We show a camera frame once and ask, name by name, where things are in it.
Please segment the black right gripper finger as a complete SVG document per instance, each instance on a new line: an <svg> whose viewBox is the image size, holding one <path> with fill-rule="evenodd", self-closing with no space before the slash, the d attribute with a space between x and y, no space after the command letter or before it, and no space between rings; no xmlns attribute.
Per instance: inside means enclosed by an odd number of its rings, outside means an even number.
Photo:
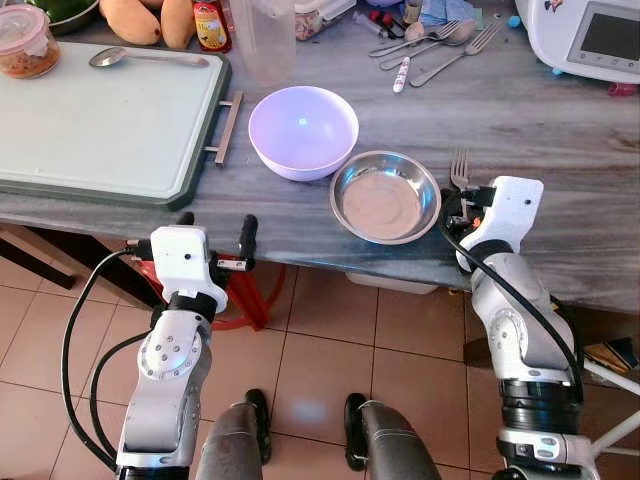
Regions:
<svg viewBox="0 0 640 480"><path fill-rule="evenodd" d="M457 189L442 191L440 204L440 229L449 237L465 237L467 229L467 205Z"/></svg>

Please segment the small steel fork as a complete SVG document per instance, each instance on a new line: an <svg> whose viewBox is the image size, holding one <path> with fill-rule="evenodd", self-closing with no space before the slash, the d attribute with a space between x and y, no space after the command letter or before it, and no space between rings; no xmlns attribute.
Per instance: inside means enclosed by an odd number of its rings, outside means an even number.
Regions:
<svg viewBox="0 0 640 480"><path fill-rule="evenodd" d="M467 148L454 148L451 159L451 184L460 193L465 192L470 184L468 160L470 152Z"/></svg>

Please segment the red stool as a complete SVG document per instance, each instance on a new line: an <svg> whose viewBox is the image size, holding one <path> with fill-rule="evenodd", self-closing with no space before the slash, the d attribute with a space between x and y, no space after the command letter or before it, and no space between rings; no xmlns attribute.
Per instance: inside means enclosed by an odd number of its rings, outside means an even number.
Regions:
<svg viewBox="0 0 640 480"><path fill-rule="evenodd" d="M283 268L275 275L275 280L270 284L271 291L264 294L260 291L255 274L238 271L230 275L227 292L230 306L236 308L239 316L227 316L219 314L211 320L211 328L215 332L234 330L239 328L251 328L255 332L266 328L271 320L270 310L278 301L287 278L287 271Z"/></svg>

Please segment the round steel dish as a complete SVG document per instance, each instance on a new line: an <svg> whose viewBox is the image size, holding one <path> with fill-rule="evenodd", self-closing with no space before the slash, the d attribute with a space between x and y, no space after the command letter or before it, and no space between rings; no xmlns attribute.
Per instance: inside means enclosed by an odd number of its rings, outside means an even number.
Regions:
<svg viewBox="0 0 640 480"><path fill-rule="evenodd" d="M419 161L392 151L367 151L333 174L334 218L349 233L376 244L407 244L434 228L442 188Z"/></svg>

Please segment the white green-rimmed cutting board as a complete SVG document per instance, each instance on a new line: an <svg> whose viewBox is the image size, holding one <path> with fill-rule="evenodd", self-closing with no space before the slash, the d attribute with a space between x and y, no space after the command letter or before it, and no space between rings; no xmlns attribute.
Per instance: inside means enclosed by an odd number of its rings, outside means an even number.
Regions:
<svg viewBox="0 0 640 480"><path fill-rule="evenodd" d="M61 41L38 77L0 73L0 192L175 211L195 197L230 63L172 63L177 52L131 47L91 67L99 44Z"/></svg>

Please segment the long steel fork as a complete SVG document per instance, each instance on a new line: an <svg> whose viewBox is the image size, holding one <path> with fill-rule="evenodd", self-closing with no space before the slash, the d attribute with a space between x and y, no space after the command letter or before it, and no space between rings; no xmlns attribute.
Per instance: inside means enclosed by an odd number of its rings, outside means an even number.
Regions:
<svg viewBox="0 0 640 480"><path fill-rule="evenodd" d="M430 81L431 78L438 76L438 74L442 73L443 70L447 69L449 65L456 63L456 61L461 60L463 58L468 58L468 56L479 55L480 51L485 49L485 46L489 45L490 41L494 40L494 37L497 36L497 33L500 28L504 26L502 22L494 22L488 24L483 31L479 33L479 35L475 35L471 38L470 42L468 42L465 50L456 56L453 56L452 59L444 61L444 63L440 64L439 67L428 70L428 72L420 72L416 74L415 77L410 79L410 84L412 87L422 87L425 86L426 83Z"/></svg>

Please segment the thin steel fork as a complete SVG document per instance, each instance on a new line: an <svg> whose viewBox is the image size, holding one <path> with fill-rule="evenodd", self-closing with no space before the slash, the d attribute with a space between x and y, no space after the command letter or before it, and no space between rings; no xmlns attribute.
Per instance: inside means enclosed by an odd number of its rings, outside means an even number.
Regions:
<svg viewBox="0 0 640 480"><path fill-rule="evenodd" d="M407 47L416 46L422 44L422 42L428 41L442 41L449 36L452 36L454 32L457 31L458 28L461 27L461 20L451 20L451 22L443 24L443 26L431 27L429 29L425 29L424 33L420 37L417 38L406 38L406 41L403 44L393 45L389 47L383 47L383 49L372 50L369 52L370 58L383 58L385 55L393 54L393 52L397 52L402 49L407 49Z"/></svg>

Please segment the blue cloth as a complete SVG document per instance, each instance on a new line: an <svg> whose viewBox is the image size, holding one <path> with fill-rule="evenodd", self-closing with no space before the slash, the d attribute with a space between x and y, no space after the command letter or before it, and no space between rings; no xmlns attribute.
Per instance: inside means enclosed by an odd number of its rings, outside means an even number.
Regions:
<svg viewBox="0 0 640 480"><path fill-rule="evenodd" d="M474 5L468 0L422 0L419 23L426 27L443 26L443 24L458 20L467 28L467 24L474 26Z"/></svg>

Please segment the red sauce bottle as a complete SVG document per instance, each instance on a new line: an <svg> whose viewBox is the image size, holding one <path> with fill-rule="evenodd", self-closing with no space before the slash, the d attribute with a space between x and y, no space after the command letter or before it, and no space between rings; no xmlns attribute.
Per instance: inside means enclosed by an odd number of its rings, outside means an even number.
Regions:
<svg viewBox="0 0 640 480"><path fill-rule="evenodd" d="M232 49L227 17L220 0L193 0L193 18L202 50L229 52Z"/></svg>

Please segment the slim yellow mango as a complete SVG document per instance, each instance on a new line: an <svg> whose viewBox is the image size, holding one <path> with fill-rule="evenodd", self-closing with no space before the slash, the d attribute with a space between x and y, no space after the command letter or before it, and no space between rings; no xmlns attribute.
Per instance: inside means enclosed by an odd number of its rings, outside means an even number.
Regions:
<svg viewBox="0 0 640 480"><path fill-rule="evenodd" d="M163 42L169 49L187 49L195 37L193 0L163 0L160 8Z"/></svg>

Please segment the yellow packet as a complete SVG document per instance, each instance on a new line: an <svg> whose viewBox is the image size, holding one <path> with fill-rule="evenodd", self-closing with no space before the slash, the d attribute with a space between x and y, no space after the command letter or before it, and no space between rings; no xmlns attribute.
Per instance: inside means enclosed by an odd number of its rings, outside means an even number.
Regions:
<svg viewBox="0 0 640 480"><path fill-rule="evenodd" d="M608 367L617 374L628 375L640 365L637 347L632 337L607 340L585 348L586 356L596 364Z"/></svg>

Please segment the small lidded plastic tub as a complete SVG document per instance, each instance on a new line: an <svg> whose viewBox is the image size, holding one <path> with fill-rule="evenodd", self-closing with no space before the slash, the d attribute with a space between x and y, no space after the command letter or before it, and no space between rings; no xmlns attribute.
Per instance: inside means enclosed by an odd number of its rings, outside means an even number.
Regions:
<svg viewBox="0 0 640 480"><path fill-rule="evenodd" d="M357 0L294 0L294 36L306 41L338 22Z"/></svg>

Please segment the clear food container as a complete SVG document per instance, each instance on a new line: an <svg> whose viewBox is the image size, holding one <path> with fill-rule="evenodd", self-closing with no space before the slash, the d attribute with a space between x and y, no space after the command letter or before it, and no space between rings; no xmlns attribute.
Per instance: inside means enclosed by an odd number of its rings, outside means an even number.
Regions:
<svg viewBox="0 0 640 480"><path fill-rule="evenodd" d="M0 73L15 79L42 76L60 55L45 10L29 4L0 6Z"/></svg>

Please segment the green bowl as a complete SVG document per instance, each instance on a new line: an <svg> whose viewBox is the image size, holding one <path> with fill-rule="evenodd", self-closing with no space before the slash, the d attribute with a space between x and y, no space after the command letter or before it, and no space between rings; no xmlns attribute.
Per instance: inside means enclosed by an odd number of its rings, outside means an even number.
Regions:
<svg viewBox="0 0 640 480"><path fill-rule="evenodd" d="M49 15L50 31L54 35L69 35L90 26L99 18L99 0L22 0L23 3L45 10Z"/></svg>

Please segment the grey right robot leg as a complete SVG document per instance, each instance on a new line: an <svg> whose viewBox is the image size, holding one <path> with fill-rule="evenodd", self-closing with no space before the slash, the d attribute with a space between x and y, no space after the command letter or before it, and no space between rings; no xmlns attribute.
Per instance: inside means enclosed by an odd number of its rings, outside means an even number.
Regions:
<svg viewBox="0 0 640 480"><path fill-rule="evenodd" d="M388 404L348 394L344 410L346 462L371 480L442 480L420 435Z"/></svg>

